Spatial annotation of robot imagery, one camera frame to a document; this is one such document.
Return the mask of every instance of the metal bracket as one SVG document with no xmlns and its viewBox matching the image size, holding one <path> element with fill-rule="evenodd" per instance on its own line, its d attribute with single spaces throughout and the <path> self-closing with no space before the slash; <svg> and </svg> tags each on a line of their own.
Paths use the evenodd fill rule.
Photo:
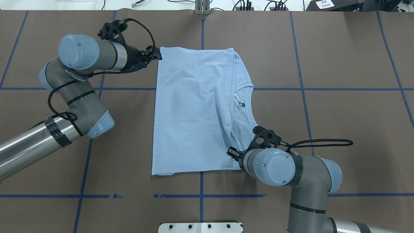
<svg viewBox="0 0 414 233">
<path fill-rule="evenodd" d="M 210 0 L 195 0 L 195 14 L 209 15 L 210 14 Z"/>
<path fill-rule="evenodd" d="M 163 223 L 158 233 L 243 233 L 242 223 Z"/>
</svg>

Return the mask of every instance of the black tape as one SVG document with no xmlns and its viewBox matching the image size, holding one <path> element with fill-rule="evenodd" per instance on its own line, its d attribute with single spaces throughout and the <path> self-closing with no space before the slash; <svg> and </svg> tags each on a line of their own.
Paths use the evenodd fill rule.
<svg viewBox="0 0 414 233">
<path fill-rule="evenodd" d="M 289 185 L 294 187 L 299 184 L 303 173 L 303 158 L 296 151 L 291 150 L 293 161 L 295 162 L 295 175 L 289 182 Z"/>
<path fill-rule="evenodd" d="M 87 75 L 79 74 L 74 69 L 71 69 L 71 68 L 65 66 L 63 64 L 63 62 L 60 60 L 60 58 L 58 58 L 58 62 L 59 62 L 60 67 L 63 69 L 63 71 L 65 73 L 67 73 L 69 76 L 71 76 L 72 78 L 74 78 L 74 79 L 76 79 L 76 80 L 78 80 L 80 82 L 84 82 L 84 81 L 92 78 L 92 76 L 87 76 Z"/>
<path fill-rule="evenodd" d="M 62 131 L 60 131 L 58 125 L 52 117 L 49 117 L 46 120 L 44 120 L 44 123 L 46 128 L 49 130 L 49 133 L 61 147 L 66 147 L 72 144 L 72 142 L 66 137 L 66 135 L 64 135 Z"/>
<path fill-rule="evenodd" d="M 92 93 L 96 93 L 96 92 L 95 92 L 94 90 L 91 90 L 91 91 L 85 92 L 85 93 L 83 93 L 83 94 L 81 94 L 81 95 L 78 95 L 77 97 L 75 97 L 75 98 L 73 98 L 73 99 L 69 100 L 66 104 L 69 106 L 71 103 L 73 103 L 73 102 L 75 102 L 75 101 L 77 101 L 77 100 L 80 100 L 81 98 L 83 98 L 83 97 L 85 97 L 85 96 L 87 96 L 87 95 L 90 95 L 90 94 L 92 94 Z"/>
<path fill-rule="evenodd" d="M 371 233 L 371 230 L 369 229 L 369 227 L 365 223 L 359 223 L 359 222 L 355 222 L 355 223 L 358 225 L 359 231 L 361 233 Z"/>
<path fill-rule="evenodd" d="M 296 209 L 300 209 L 303 211 L 307 211 L 307 212 L 312 212 L 312 213 L 316 213 L 316 214 L 326 214 L 326 209 L 325 210 L 321 210 L 321 209 L 312 209 L 312 208 L 308 208 L 308 207 L 304 207 L 304 206 L 299 206 L 296 204 L 293 204 L 292 202 L 290 203 L 290 206 Z"/>
<path fill-rule="evenodd" d="M 338 233 L 338 228 L 336 227 L 335 220 L 333 218 L 329 218 L 332 222 L 332 227 L 334 228 L 334 233 Z"/>
</svg>

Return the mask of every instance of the blue tape line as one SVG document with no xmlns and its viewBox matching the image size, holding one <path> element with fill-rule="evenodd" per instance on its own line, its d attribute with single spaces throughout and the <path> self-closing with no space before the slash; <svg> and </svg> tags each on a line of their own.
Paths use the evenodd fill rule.
<svg viewBox="0 0 414 233">
<path fill-rule="evenodd" d="M 80 198 L 79 194 L 0 194 L 0 198 Z M 83 195 L 82 198 L 109 198 L 109 194 Z"/>
<path fill-rule="evenodd" d="M 401 91 L 401 95 L 402 95 L 402 99 L 404 101 L 405 109 L 407 110 L 408 117 L 410 118 L 411 127 L 414 129 L 413 117 L 411 115 L 410 108 L 408 107 L 407 100 L 405 99 L 404 91 L 403 91 L 402 86 L 401 86 L 400 78 L 398 77 L 397 69 L 395 68 L 394 60 L 392 59 L 390 49 L 388 48 L 388 43 L 387 43 L 387 39 L 385 38 L 384 29 L 383 29 L 383 25 L 381 23 L 381 18 L 380 18 L 380 12 L 379 11 L 377 11 L 377 18 L 378 18 L 378 23 L 380 25 L 381 35 L 383 36 L 385 48 L 387 49 L 388 57 L 390 58 L 392 69 L 394 70 L 395 78 L 397 79 L 397 83 L 398 83 L 398 86 L 399 86 L 400 91 Z"/>
<path fill-rule="evenodd" d="M 204 172 L 200 172 L 200 222 L 204 222 L 203 218 L 203 196 L 204 196 Z"/>
<path fill-rule="evenodd" d="M 298 65 L 299 82 L 301 83 L 303 107 L 305 108 L 306 125 L 308 127 L 308 136 L 309 136 L 309 139 L 312 139 L 312 133 L 311 133 L 311 130 L 310 130 L 311 129 L 311 124 L 309 123 L 308 106 L 306 104 L 305 88 L 304 88 L 303 80 L 302 80 L 302 69 L 301 69 L 301 63 L 299 62 L 298 44 L 296 42 L 295 26 L 293 24 L 292 11 L 289 11 L 289 14 L 290 14 L 290 23 L 292 25 L 293 42 L 294 42 L 294 45 L 295 45 L 296 62 L 297 62 L 297 65 Z M 311 149 L 312 149 L 312 156 L 314 157 L 315 156 L 315 151 L 313 150 L 313 147 L 311 147 Z"/>
<path fill-rule="evenodd" d="M 86 184 L 86 177 L 88 174 L 88 168 L 89 168 L 89 160 L 91 158 L 91 152 L 92 152 L 92 141 L 93 139 L 89 140 L 89 148 L 88 148 L 88 155 L 86 157 L 86 163 L 85 163 L 85 170 L 83 172 L 83 179 L 82 179 L 82 186 L 80 190 L 80 197 L 79 197 L 79 203 L 78 203 L 78 209 L 76 211 L 76 219 L 75 219 L 75 226 L 73 227 L 73 233 L 76 233 L 77 231 L 77 225 L 79 223 L 79 216 L 80 216 L 80 210 L 82 207 L 82 196 L 85 191 L 85 184 Z"/>
<path fill-rule="evenodd" d="M 305 91 L 399 91 L 398 88 L 304 88 Z"/>
<path fill-rule="evenodd" d="M 27 18 L 27 15 L 28 14 L 29 14 L 29 11 L 27 10 L 26 11 L 26 14 L 24 15 L 23 22 L 22 22 L 22 24 L 20 26 L 19 33 L 17 34 L 16 40 L 14 42 L 14 45 L 13 45 L 13 48 L 12 48 L 12 52 L 10 53 L 9 60 L 7 61 L 6 68 L 4 69 L 4 73 L 3 73 L 3 76 L 2 76 L 1 81 L 0 81 L 0 89 L 3 86 L 4 79 L 6 78 L 7 71 L 9 70 L 10 62 L 12 61 L 14 51 L 16 50 L 16 46 L 17 46 L 17 43 L 19 42 L 20 35 L 22 34 L 23 26 L 24 26 L 24 24 L 26 22 L 26 18 Z"/>
<path fill-rule="evenodd" d="M 154 198 L 262 198 L 267 194 L 161 194 Z"/>
<path fill-rule="evenodd" d="M 255 87 L 254 91 L 300 91 L 301 88 L 271 88 L 271 87 Z"/>
<path fill-rule="evenodd" d="M 112 22 L 115 21 L 115 18 L 116 18 L 116 10 L 113 11 Z"/>
<path fill-rule="evenodd" d="M 84 194 L 82 198 L 109 198 L 109 194 Z"/>
<path fill-rule="evenodd" d="M 200 198 L 199 194 L 154 194 L 154 198 Z"/>
<path fill-rule="evenodd" d="M 73 233 L 77 232 L 77 225 L 79 223 L 79 216 L 80 216 L 80 209 L 82 207 L 82 200 L 83 200 L 83 198 L 79 198 L 78 209 L 76 211 L 75 226 L 73 227 Z"/>
<path fill-rule="evenodd" d="M 118 194 L 116 194 L 116 193 L 115 193 L 115 194 L 113 195 L 113 198 L 124 198 L 124 197 L 123 197 L 123 196 L 120 196 L 120 195 L 118 195 Z"/>
<path fill-rule="evenodd" d="M 204 194 L 204 198 L 263 198 L 267 194 Z"/>
<path fill-rule="evenodd" d="M 328 193 L 328 197 L 414 197 L 414 193 Z"/>
<path fill-rule="evenodd" d="M 79 198 L 79 194 L 0 194 L 0 198 Z"/>
</svg>

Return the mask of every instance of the white surface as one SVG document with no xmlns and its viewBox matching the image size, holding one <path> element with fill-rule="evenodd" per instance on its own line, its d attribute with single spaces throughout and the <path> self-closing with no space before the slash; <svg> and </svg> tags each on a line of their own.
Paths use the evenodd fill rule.
<svg viewBox="0 0 414 233">
<path fill-rule="evenodd" d="M 0 0 L 0 9 L 2 10 L 100 10 L 104 5 L 104 0 L 68 0 L 67 2 L 58 2 L 57 0 Z M 132 9 L 132 4 L 136 0 L 106 0 L 104 10 L 118 10 L 122 8 Z M 233 9 L 237 0 L 213 0 L 211 8 L 219 7 L 224 10 Z M 253 0 L 252 7 L 255 10 L 264 10 L 267 0 Z M 305 7 L 310 0 L 305 0 Z M 302 0 L 287 0 L 285 3 L 289 10 L 303 11 Z M 167 0 L 145 0 L 140 3 L 135 10 L 182 10 L 195 8 L 191 2 L 168 2 Z"/>
<path fill-rule="evenodd" d="M 243 233 L 242 223 L 163 223 L 158 228 L 158 233 Z"/>
<path fill-rule="evenodd" d="M 152 175 L 239 170 L 226 152 L 229 146 L 247 149 L 257 126 L 253 84 L 240 56 L 233 49 L 179 47 L 161 47 L 161 54 Z"/>
<path fill-rule="evenodd" d="M 332 3 L 331 0 L 322 0 L 322 1 L 317 1 L 316 5 L 319 7 L 319 9 L 325 9 L 325 8 L 330 8 L 330 7 L 334 7 L 335 5 Z"/>
</svg>

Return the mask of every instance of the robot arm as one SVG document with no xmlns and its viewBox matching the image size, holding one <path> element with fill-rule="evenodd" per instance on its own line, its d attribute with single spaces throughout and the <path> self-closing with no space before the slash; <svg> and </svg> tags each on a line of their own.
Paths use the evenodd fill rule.
<svg viewBox="0 0 414 233">
<path fill-rule="evenodd" d="M 336 192 L 342 172 L 334 161 L 301 156 L 294 151 L 277 149 L 287 143 L 272 130 L 257 126 L 255 138 L 245 151 L 230 147 L 227 154 L 240 168 L 272 186 L 291 186 L 288 233 L 398 233 L 363 223 L 326 216 L 327 194 Z M 263 143 L 256 142 L 263 138 Z"/>
<path fill-rule="evenodd" d="M 130 73 L 146 68 L 152 60 L 161 60 L 159 49 L 153 45 L 139 51 L 125 43 L 122 31 L 134 19 L 106 23 L 98 36 L 67 35 L 59 46 L 59 57 L 40 72 L 42 85 L 51 91 L 49 107 L 55 113 L 27 132 L 0 144 L 0 181 L 28 167 L 52 152 L 72 144 L 81 136 L 95 138 L 115 122 L 88 79 L 102 73 Z M 120 70 L 98 72 L 95 70 Z M 50 104 L 52 94 L 59 91 L 69 111 L 58 113 Z"/>
</svg>

